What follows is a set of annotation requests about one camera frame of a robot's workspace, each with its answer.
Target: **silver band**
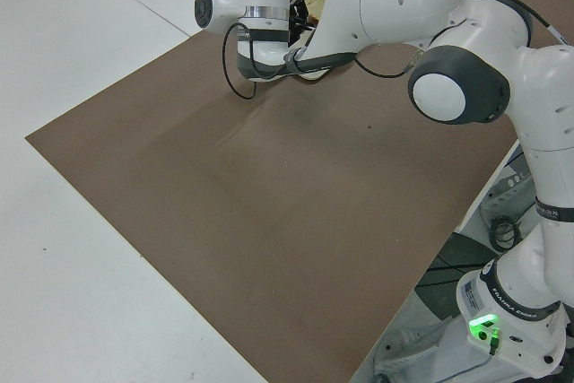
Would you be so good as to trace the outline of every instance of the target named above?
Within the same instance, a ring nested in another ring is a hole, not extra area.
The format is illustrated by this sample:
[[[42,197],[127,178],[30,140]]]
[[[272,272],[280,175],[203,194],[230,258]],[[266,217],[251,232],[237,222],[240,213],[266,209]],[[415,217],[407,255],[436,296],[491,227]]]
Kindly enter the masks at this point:
[[[274,6],[248,6],[245,15],[241,18],[268,18],[276,20],[288,20],[289,10]]]

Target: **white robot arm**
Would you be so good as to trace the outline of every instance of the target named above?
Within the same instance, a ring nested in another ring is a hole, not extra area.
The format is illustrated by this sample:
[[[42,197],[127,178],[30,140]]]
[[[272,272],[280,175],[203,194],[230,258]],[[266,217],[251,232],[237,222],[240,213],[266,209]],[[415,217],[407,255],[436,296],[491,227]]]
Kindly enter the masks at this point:
[[[252,81],[344,65],[373,44],[414,45],[424,51],[408,83],[416,109],[445,124],[506,113],[535,181],[536,228],[465,274],[461,316],[403,358],[383,358],[379,381],[510,382],[555,372],[569,323],[561,303],[574,306],[574,48],[529,48],[530,14],[514,0],[326,0],[307,44],[291,48],[290,6],[196,0],[196,20],[226,37],[239,27],[238,68]]]

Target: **brown paper sheet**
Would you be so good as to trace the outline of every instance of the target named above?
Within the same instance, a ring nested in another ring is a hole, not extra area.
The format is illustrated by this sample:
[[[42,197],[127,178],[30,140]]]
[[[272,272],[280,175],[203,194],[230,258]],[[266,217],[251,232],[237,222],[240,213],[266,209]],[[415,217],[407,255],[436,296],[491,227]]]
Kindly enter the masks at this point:
[[[572,0],[526,1],[569,36]],[[266,379],[346,382],[514,131],[432,123],[406,77],[351,66],[240,100],[221,44],[195,35],[28,139]]]

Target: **glowing status light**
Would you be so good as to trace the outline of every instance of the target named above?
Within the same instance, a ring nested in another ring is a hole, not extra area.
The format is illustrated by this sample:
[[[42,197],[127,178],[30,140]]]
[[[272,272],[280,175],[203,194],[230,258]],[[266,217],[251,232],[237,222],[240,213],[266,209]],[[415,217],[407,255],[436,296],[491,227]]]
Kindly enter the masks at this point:
[[[482,332],[481,326],[485,327],[492,326],[494,322],[496,322],[498,319],[499,318],[496,314],[487,314],[480,318],[475,318],[471,320],[470,322],[468,322],[471,334],[474,335],[475,337],[481,338],[479,336],[479,334]]]

